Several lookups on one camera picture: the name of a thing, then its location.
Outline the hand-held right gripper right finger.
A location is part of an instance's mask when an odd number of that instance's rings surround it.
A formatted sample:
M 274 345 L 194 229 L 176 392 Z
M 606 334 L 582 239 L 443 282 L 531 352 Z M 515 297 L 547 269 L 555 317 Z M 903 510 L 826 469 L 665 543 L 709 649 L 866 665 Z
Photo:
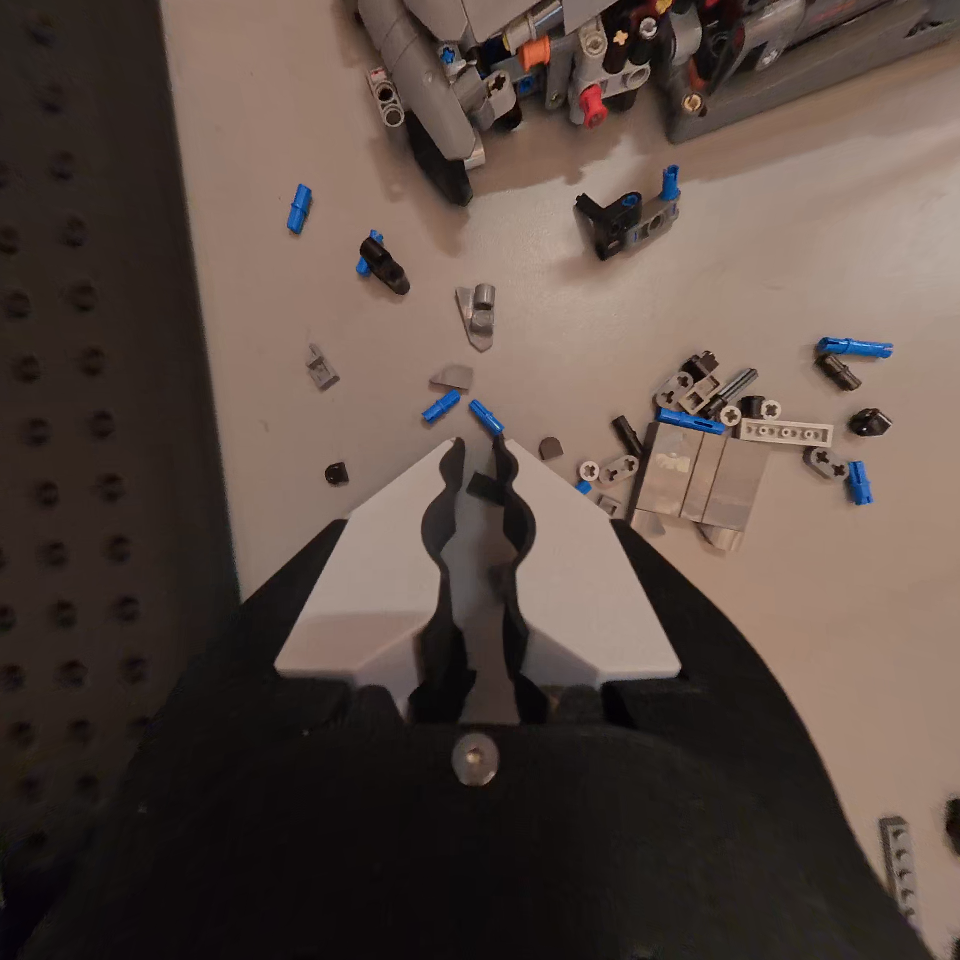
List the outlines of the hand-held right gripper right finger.
M 503 659 L 519 720 L 544 723 L 553 696 L 673 681 L 682 666 L 611 519 L 513 439 L 492 441 L 503 534 Z

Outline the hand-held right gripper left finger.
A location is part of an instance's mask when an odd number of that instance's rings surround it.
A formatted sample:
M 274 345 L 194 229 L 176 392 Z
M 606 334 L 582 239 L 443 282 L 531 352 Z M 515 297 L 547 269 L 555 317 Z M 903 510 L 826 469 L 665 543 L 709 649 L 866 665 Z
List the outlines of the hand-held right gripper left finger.
M 466 446 L 442 441 L 348 517 L 273 665 L 283 677 L 390 693 L 415 722 L 460 719 L 476 673 L 443 551 Z

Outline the grey lego panel assembly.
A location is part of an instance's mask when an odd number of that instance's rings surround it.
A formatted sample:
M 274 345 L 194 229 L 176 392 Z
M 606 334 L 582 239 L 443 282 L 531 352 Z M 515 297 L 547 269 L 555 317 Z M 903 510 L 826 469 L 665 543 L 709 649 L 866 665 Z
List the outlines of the grey lego panel assembly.
M 716 551 L 743 543 L 769 462 L 760 443 L 655 421 L 646 431 L 631 526 L 693 524 Z

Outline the heap of small lego pieces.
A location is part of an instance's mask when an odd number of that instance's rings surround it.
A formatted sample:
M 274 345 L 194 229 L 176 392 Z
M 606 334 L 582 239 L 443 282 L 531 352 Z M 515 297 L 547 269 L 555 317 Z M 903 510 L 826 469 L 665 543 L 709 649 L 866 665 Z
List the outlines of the heap of small lego pieces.
M 762 418 L 766 400 L 761 395 L 748 394 L 760 372 L 753 366 L 728 377 L 720 376 L 720 372 L 721 364 L 712 350 L 693 352 L 654 390 L 654 408 L 730 430 L 750 416 Z

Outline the grey wedge lego piece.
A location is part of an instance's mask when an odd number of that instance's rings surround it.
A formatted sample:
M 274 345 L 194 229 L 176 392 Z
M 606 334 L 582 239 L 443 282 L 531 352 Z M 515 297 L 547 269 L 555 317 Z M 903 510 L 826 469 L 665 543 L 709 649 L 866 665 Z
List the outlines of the grey wedge lego piece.
M 496 287 L 486 282 L 455 289 L 455 300 L 466 338 L 479 353 L 486 353 L 493 345 L 496 295 Z

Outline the grey lego car model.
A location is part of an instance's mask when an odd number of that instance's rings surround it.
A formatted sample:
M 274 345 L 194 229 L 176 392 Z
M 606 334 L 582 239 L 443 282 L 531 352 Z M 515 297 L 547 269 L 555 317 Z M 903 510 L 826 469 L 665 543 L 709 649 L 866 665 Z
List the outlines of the grey lego car model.
M 958 36 L 957 1 L 348 2 L 380 58 L 388 128 L 447 200 L 473 198 L 482 134 L 522 100 L 595 129 L 659 91 L 671 143 L 700 138 Z

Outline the light grey holed plate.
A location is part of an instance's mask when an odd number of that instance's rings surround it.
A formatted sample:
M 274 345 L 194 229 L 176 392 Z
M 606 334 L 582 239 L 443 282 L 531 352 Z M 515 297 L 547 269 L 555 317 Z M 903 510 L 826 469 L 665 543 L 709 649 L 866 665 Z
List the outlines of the light grey holed plate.
M 830 449 L 834 426 L 775 419 L 743 418 L 735 429 L 735 438 L 764 444 Z

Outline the black connector with blue pin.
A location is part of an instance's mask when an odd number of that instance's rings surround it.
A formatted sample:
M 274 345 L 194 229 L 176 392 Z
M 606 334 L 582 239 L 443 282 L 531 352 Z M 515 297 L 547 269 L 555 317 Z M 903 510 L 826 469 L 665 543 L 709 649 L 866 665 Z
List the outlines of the black connector with blue pin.
M 383 235 L 377 230 L 371 230 L 359 246 L 355 270 L 363 278 L 376 277 L 393 294 L 405 296 L 411 290 L 405 270 L 383 245 Z

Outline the black perforated board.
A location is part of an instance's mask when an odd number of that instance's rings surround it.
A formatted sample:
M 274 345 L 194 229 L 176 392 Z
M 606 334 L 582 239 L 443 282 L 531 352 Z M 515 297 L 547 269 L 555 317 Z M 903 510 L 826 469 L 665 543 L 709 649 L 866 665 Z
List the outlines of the black perforated board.
M 2 958 L 237 585 L 159 2 L 1 3 Z

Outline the black and grey connector assembly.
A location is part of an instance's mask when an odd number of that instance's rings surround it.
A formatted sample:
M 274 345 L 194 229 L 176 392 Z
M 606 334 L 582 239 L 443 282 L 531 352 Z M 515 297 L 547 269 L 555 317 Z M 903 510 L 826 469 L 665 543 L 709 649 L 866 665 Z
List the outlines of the black and grey connector assembly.
M 580 194 L 573 209 L 589 225 L 596 257 L 606 262 L 669 232 L 680 214 L 680 198 L 680 167 L 671 164 L 663 169 L 661 188 L 653 198 L 631 191 L 602 206 Z

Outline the long grey holed beam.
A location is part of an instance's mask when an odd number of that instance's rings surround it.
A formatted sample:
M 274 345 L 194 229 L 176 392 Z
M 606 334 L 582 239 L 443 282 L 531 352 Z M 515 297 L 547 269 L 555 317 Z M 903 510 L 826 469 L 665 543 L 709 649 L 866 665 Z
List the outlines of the long grey holed beam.
M 888 892 L 900 915 L 921 934 L 918 881 L 909 824 L 899 815 L 882 817 L 878 820 L 878 832 Z

